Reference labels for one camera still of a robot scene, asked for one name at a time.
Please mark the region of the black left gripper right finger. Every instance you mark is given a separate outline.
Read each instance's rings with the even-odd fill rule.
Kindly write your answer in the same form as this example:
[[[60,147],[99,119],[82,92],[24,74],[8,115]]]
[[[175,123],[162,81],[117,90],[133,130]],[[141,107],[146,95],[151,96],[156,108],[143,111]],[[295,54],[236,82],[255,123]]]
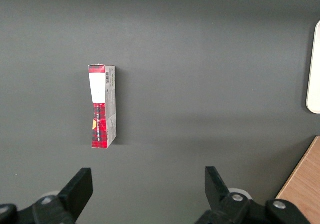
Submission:
[[[205,194],[210,209],[197,224],[264,224],[264,206],[246,195],[231,192],[214,166],[205,168]]]

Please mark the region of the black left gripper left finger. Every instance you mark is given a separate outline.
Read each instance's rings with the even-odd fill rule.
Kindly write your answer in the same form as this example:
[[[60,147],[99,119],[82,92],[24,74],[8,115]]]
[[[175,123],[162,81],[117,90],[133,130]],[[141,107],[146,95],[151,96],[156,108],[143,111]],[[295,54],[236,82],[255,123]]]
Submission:
[[[57,195],[47,195],[32,206],[36,224],[74,224],[93,194],[91,168],[81,168]]]

